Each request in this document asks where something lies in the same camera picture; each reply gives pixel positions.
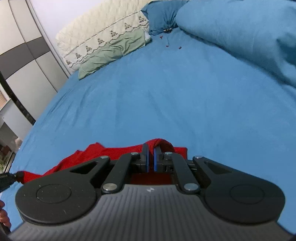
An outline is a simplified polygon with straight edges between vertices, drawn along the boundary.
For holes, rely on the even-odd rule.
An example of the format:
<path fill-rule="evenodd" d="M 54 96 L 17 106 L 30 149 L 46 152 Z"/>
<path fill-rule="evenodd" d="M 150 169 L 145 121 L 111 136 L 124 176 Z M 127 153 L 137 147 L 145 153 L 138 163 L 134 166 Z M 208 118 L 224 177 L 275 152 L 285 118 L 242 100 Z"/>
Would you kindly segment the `person's left hand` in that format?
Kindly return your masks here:
<path fill-rule="evenodd" d="M 0 201 L 0 223 L 2 223 L 7 228 L 11 228 L 11 222 L 8 217 L 7 212 L 4 210 L 5 203 Z"/>

